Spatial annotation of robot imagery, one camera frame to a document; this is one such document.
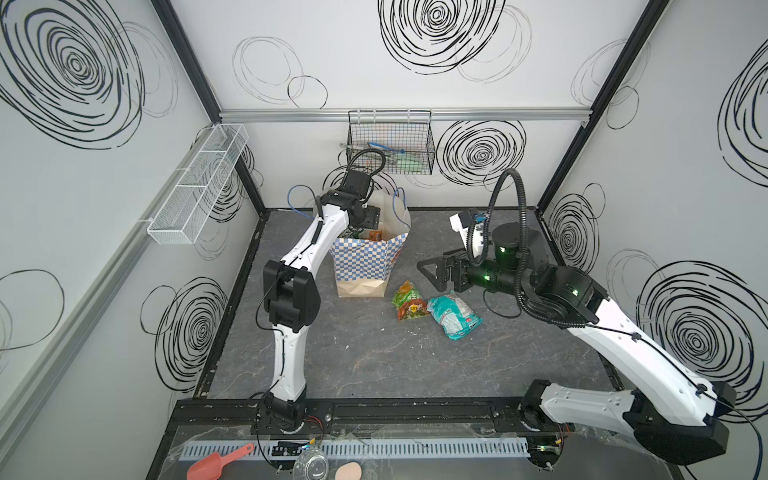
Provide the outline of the green red snack bag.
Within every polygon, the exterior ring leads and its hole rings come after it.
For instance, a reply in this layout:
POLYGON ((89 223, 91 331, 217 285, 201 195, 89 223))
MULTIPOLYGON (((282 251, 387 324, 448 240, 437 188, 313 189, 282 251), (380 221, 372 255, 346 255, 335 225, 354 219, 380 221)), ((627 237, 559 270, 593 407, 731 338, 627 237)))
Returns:
POLYGON ((392 304, 396 309, 398 321, 421 318, 429 315, 427 302, 410 280, 406 280, 397 289, 392 298, 392 304))

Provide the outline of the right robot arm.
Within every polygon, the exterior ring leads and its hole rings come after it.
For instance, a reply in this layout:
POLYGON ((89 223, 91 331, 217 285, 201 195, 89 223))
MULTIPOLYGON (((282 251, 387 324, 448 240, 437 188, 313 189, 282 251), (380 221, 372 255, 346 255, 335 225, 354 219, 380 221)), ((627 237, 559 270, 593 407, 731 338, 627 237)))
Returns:
POLYGON ((525 429, 552 439, 535 447, 533 464, 544 468, 556 460, 562 433, 573 425, 628 436, 679 466, 726 453, 729 430, 721 419, 736 410, 734 389, 694 373, 663 350, 583 270, 534 257, 527 197, 516 169, 501 173, 485 210, 461 211, 450 223, 462 248, 417 264, 438 291, 476 286, 507 294, 520 313, 585 342, 633 385, 609 392, 533 381, 513 415, 525 429))

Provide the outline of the blue checkered paper bag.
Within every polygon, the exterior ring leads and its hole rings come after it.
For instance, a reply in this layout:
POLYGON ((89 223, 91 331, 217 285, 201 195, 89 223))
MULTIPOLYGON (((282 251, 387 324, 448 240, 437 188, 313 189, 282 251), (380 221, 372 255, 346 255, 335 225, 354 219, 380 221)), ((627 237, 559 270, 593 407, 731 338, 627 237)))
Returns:
POLYGON ((331 256, 339 297, 383 297, 411 230, 405 190, 398 187, 392 195, 374 191, 369 198, 329 190, 318 201, 312 223, 281 262, 317 275, 325 257, 331 256), (381 209, 378 230, 384 234, 383 241, 365 240, 361 234, 368 229, 350 226, 352 209, 360 205, 381 209))

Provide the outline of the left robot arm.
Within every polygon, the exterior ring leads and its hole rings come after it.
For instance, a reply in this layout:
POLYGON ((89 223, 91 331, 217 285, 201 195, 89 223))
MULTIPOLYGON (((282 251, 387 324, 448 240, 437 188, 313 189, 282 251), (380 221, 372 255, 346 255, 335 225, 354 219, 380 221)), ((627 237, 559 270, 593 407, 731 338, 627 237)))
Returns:
POLYGON ((374 192, 372 177, 385 166, 386 155, 379 149, 356 153, 341 184, 314 198, 315 217, 297 244, 264 266, 260 307, 268 314, 268 330, 274 335, 274 371, 261 403, 283 431, 300 430, 306 413, 306 342, 321 306, 317 270, 344 230, 378 224, 379 209, 369 199, 374 192))

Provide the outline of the teal mint snack bag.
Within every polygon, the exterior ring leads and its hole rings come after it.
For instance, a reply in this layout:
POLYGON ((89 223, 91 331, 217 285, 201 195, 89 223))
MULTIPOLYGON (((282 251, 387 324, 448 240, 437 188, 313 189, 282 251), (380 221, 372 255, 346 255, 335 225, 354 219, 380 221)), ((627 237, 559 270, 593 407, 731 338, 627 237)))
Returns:
POLYGON ((455 293, 428 300, 427 310, 441 326, 444 334, 454 341, 466 337, 483 323, 483 319, 455 293))

